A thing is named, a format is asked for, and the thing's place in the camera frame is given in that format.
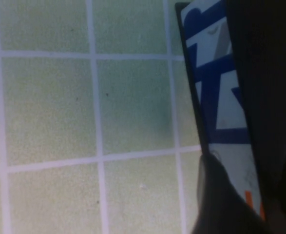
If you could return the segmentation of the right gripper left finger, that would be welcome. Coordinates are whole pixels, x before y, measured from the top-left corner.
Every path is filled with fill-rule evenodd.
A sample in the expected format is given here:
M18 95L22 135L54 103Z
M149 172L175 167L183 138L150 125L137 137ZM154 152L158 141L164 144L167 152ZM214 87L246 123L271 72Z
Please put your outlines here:
M270 234L255 211L238 195L224 166L202 155L197 184L198 217L193 234Z

